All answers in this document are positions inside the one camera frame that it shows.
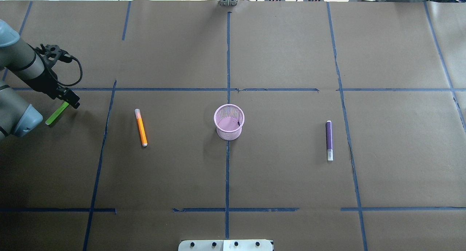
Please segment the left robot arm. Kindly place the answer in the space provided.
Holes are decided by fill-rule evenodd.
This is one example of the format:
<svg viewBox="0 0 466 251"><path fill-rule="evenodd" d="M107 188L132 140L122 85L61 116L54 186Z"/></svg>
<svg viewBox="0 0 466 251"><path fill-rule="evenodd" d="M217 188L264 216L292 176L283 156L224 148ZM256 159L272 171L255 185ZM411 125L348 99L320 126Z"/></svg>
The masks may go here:
<svg viewBox="0 0 466 251"><path fill-rule="evenodd" d="M71 63L77 58L56 44L41 44L32 47L7 22L0 22L0 65L26 83L31 89L60 99L73 108L80 106L79 96L71 90L70 84L58 80L53 66L58 62ZM5 81L0 88L0 130L1 139L10 135L22 137L43 120L33 105L23 99Z"/></svg>

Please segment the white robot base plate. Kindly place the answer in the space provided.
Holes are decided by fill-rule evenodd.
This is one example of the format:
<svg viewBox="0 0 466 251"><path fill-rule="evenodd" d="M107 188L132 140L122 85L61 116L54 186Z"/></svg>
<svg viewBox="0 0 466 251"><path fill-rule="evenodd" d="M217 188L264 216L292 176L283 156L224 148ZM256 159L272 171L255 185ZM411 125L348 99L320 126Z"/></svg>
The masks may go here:
<svg viewBox="0 0 466 251"><path fill-rule="evenodd" d="M178 251L274 251L274 244L267 239L183 240Z"/></svg>

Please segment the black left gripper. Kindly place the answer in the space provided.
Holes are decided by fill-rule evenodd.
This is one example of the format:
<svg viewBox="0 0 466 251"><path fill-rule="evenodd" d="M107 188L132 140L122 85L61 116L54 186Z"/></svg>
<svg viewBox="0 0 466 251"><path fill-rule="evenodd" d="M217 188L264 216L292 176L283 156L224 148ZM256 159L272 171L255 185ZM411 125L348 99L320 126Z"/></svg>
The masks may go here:
<svg viewBox="0 0 466 251"><path fill-rule="evenodd" d="M67 87L57 87L55 89L55 96L56 98L67 102L74 109L77 109L80 106L80 97L73 90Z"/></svg>

